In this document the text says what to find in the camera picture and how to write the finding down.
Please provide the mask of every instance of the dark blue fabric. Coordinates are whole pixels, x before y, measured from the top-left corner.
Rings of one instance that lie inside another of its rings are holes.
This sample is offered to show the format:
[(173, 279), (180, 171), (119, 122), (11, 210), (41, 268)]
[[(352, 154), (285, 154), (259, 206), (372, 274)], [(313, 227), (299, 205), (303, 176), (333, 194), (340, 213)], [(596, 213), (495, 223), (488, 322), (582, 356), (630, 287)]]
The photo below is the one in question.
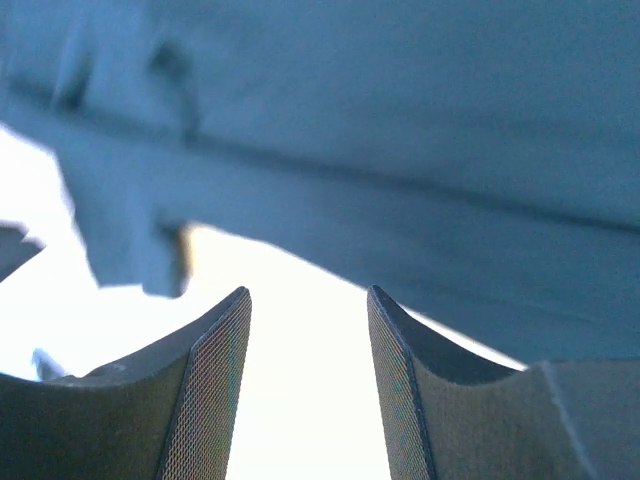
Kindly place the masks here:
[(1, 119), (57, 151), (102, 283), (178, 294), (201, 221), (523, 361), (640, 353), (638, 2), (19, 0), (7, 24)]

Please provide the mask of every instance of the white surface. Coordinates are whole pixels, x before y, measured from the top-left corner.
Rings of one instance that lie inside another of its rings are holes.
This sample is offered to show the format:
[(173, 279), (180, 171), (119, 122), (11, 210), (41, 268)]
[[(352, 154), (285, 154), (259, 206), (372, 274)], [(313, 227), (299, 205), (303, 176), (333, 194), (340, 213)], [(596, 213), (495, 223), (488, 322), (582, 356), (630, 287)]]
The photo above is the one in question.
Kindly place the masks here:
[[(227, 478), (389, 479), (361, 288), (278, 249), (208, 229), (193, 236), (199, 262), (183, 298), (98, 289), (54, 157), (0, 135), (0, 222), (23, 223), (48, 245), (0, 284), (0, 371), (34, 378), (31, 353), (43, 347), (83, 375), (244, 285), (254, 308)], [(125, 326), (134, 333), (123, 336)]]

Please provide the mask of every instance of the wrinkled fabric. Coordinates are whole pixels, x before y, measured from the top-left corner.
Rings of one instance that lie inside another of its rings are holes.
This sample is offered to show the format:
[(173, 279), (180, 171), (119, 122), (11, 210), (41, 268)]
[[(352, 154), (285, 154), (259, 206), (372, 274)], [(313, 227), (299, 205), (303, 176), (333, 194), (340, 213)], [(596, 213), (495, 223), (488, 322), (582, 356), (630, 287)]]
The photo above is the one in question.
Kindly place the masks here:
[(197, 221), (522, 361), (640, 351), (637, 2), (20, 0), (4, 37), (102, 284), (178, 295)]

